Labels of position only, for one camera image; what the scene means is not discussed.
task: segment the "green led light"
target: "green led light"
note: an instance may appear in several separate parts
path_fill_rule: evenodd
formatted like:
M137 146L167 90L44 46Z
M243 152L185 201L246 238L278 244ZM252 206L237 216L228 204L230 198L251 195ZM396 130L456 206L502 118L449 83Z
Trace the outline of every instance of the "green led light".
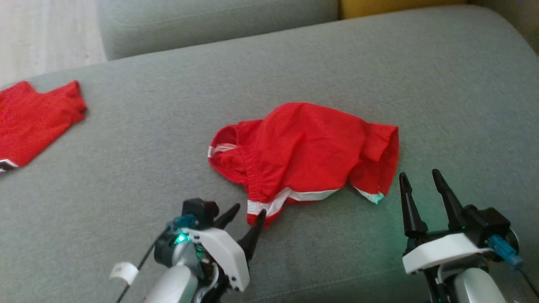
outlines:
M186 234L180 233L180 234L178 235L178 237L176 238L176 243L181 243L181 242L183 242L183 241L189 242L189 238L187 237Z

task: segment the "gray fabric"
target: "gray fabric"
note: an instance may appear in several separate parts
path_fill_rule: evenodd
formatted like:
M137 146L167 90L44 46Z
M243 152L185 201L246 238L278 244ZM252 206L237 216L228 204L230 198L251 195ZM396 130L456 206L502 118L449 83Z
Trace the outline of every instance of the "gray fabric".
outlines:
M100 0L109 60L338 19L337 0Z
M503 18L438 7L200 45L32 78L40 91L78 79L87 119L0 180L2 302L111 302L115 262L137 263L186 198L242 203L207 163L224 125L310 101L400 127L406 171L431 230L446 227L431 169L462 203L512 222L537 283L539 67ZM418 302L406 276L397 182L373 205L341 190L287 205L264 231L246 293L226 302ZM150 258L126 296L140 302L165 267ZM532 301L515 272L492 273L506 299Z

